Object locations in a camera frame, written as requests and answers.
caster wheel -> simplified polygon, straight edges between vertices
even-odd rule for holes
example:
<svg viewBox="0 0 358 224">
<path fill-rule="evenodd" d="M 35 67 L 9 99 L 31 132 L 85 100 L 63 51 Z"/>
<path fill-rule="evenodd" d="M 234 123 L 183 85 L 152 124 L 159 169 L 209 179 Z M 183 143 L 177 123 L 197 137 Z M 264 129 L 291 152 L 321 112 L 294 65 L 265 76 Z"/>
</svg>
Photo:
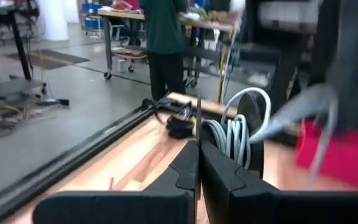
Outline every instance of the caster wheel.
<svg viewBox="0 0 358 224">
<path fill-rule="evenodd" d="M 134 72 L 134 70 L 135 70 L 135 67 L 133 65 L 128 67 L 128 72 L 132 73 L 132 72 Z"/>
<path fill-rule="evenodd" d="M 196 87 L 196 86 L 197 86 L 197 82 L 192 82 L 192 83 L 190 83 L 190 86 L 191 86 L 192 88 Z"/>
<path fill-rule="evenodd" d="M 109 80 L 110 78 L 112 77 L 111 73 L 110 72 L 105 72 L 104 73 L 104 78 Z"/>
<path fill-rule="evenodd" d="M 43 86 L 43 87 L 41 88 L 41 93 L 42 93 L 42 94 L 47 94 L 47 92 L 48 92 L 48 90 Z"/>
</svg>

white cable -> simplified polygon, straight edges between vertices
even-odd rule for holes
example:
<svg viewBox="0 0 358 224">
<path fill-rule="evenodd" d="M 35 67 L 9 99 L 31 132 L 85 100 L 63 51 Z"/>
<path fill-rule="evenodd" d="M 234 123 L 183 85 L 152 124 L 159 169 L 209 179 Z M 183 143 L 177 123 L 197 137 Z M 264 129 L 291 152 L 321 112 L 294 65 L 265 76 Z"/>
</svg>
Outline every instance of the white cable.
<svg viewBox="0 0 358 224">
<path fill-rule="evenodd" d="M 242 161 L 244 159 L 244 152 L 246 152 L 246 162 L 244 165 L 244 167 L 246 169 L 249 168 L 250 162 L 251 162 L 251 148 L 250 148 L 250 145 L 248 144 L 250 137 L 249 137 L 249 130 L 248 130 L 248 126 L 247 126 L 246 117 L 243 114 L 238 114 L 234 118 L 234 120 L 228 120 L 226 133 L 223 130 L 222 125 L 224 125 L 224 122 L 225 122 L 225 119 L 227 116 L 227 112 L 229 111 L 229 108 L 231 107 L 231 105 L 238 98 L 240 98 L 242 95 L 249 94 L 250 92 L 257 92 L 257 93 L 261 94 L 266 102 L 264 121 L 263 121 L 261 127 L 259 128 L 259 130 L 255 134 L 261 132 L 261 130 L 265 129 L 269 123 L 270 110 L 272 107 L 272 103 L 270 101 L 268 94 L 263 89 L 256 88 L 256 87 L 246 88 L 246 89 L 238 92 L 237 94 L 235 94 L 229 100 L 229 102 L 227 103 L 227 105 L 223 111 L 223 115 L 222 115 L 220 124 L 214 120 L 204 121 L 204 123 L 207 124 L 211 128 L 211 131 L 215 138 L 216 145 L 217 145 L 218 149 L 221 152 L 223 152 L 225 155 L 227 155 L 228 157 L 231 156 L 232 138 L 234 141 L 234 143 L 233 143 L 233 147 L 234 147 L 233 148 L 233 151 L 234 151 L 233 158 L 236 163 L 238 163 L 239 165 L 242 166 Z"/>
</svg>

black mat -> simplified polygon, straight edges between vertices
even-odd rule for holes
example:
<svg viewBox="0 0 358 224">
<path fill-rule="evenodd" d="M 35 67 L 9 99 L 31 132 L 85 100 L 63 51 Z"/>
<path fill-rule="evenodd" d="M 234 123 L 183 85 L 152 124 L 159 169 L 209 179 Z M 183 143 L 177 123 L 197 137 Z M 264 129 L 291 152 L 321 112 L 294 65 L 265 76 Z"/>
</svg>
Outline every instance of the black mat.
<svg viewBox="0 0 358 224">
<path fill-rule="evenodd" d="M 9 54 L 7 57 L 20 60 L 19 54 Z M 56 52 L 54 50 L 43 49 L 41 50 L 41 54 L 39 54 L 38 50 L 32 50 L 27 54 L 27 59 L 37 67 L 41 67 L 46 70 L 51 70 L 55 68 L 61 68 L 69 65 L 73 65 L 76 63 L 87 62 L 89 59 L 77 57 L 74 55 L 63 54 L 60 52 Z"/>
</svg>

concrete floor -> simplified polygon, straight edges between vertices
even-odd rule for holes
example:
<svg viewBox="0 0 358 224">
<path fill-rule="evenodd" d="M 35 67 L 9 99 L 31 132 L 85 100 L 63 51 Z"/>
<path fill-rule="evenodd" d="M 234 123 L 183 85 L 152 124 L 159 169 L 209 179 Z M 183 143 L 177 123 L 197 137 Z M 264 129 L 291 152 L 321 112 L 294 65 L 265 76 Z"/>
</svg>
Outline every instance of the concrete floor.
<svg viewBox="0 0 358 224">
<path fill-rule="evenodd" d="M 31 49 L 54 49 L 90 59 L 78 65 L 44 71 L 50 92 L 55 98 L 70 99 L 70 108 L 48 111 L 43 117 L 53 119 L 25 123 L 12 135 L 0 139 L 0 190 L 137 108 L 144 98 L 151 98 L 147 65 L 137 63 L 134 73 L 115 71 L 113 74 L 118 77 L 105 80 L 103 40 L 85 36 L 78 24 L 69 25 L 69 34 L 69 41 L 33 43 Z M 13 44 L 0 47 L 2 80 L 7 80 L 9 74 L 23 76 L 20 63 L 3 56 L 15 52 Z M 40 79 L 38 68 L 34 74 Z M 226 101 L 244 87 L 230 82 Z M 198 86 L 188 92 L 215 101 L 218 79 L 203 76 Z"/>
</svg>

green shirt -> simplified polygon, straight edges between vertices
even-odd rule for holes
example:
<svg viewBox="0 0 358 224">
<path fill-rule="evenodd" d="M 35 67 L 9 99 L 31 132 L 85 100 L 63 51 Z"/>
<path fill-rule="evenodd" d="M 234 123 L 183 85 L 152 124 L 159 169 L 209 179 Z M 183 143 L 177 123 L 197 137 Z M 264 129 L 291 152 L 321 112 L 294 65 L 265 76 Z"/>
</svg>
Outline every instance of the green shirt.
<svg viewBox="0 0 358 224">
<path fill-rule="evenodd" d="M 156 54 L 183 52 L 185 40 L 179 12 L 187 11 L 187 0 L 140 0 L 146 27 L 146 49 Z"/>
</svg>

